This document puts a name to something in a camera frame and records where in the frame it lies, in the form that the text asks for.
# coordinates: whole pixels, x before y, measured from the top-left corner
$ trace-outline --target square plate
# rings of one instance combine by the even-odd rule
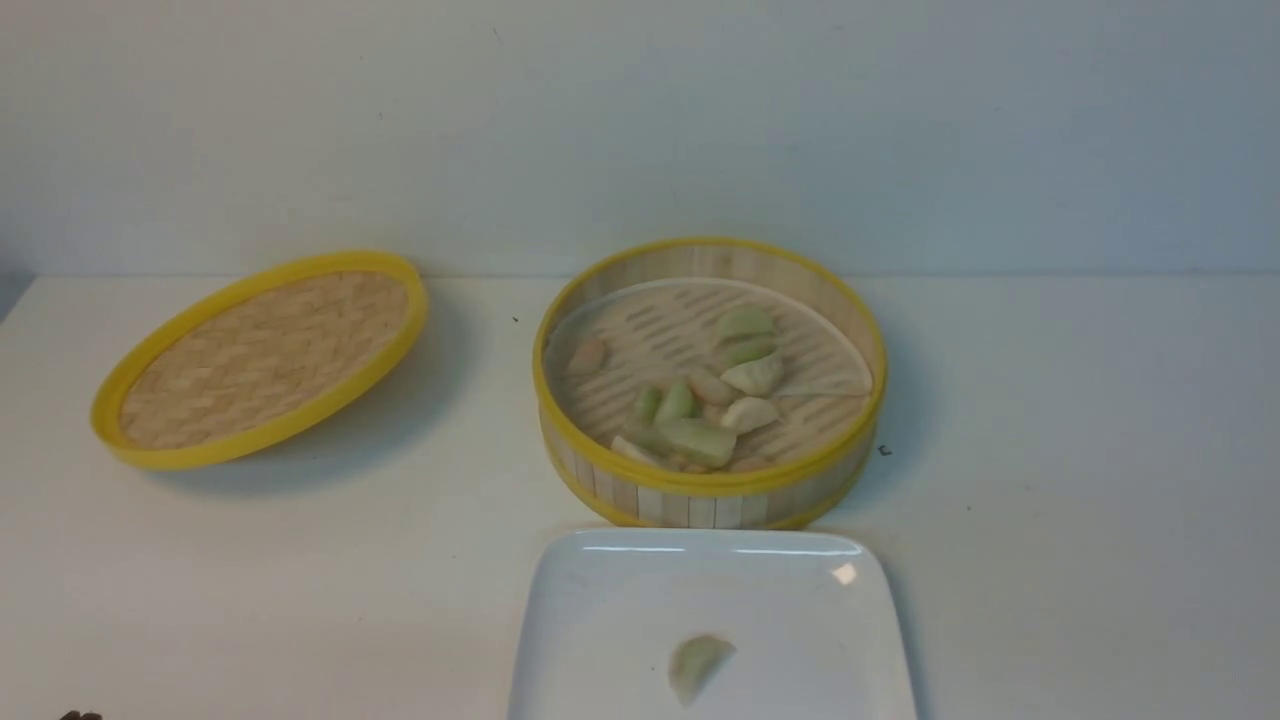
[[[687,708],[667,680],[682,641],[737,652]],[[602,529],[538,565],[508,720],[915,720],[884,571],[836,536]]]

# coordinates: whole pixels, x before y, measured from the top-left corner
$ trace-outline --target dumpling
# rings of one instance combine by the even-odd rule
[[[698,693],[703,691],[716,670],[724,664],[737,648],[733,643],[716,635],[698,635],[680,643],[671,655],[671,667],[667,678],[680,705],[689,707]]]

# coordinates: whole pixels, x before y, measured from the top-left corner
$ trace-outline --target white table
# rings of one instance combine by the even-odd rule
[[[323,425],[116,462],[99,382],[224,282],[41,278],[0,324],[0,717],[503,717],[534,562],[599,524],[535,421],[561,282],[433,281],[417,348]],[[922,717],[1274,717],[1280,278],[855,287],[892,455],[815,527],[888,569]]]

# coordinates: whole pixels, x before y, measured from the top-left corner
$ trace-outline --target bamboo steamer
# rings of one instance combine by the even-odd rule
[[[769,466],[742,473],[672,471],[623,457],[608,443],[644,383],[695,365],[714,368],[724,310],[751,302],[777,325],[783,386],[861,373],[861,396],[778,397],[783,420],[742,436],[742,456]],[[604,340],[604,368],[564,372],[582,338]],[[543,439],[564,484],[617,525],[803,528],[833,507],[873,447],[887,380],[879,328],[867,306],[822,265],[762,243],[678,238],[608,258],[556,297],[534,345]]]

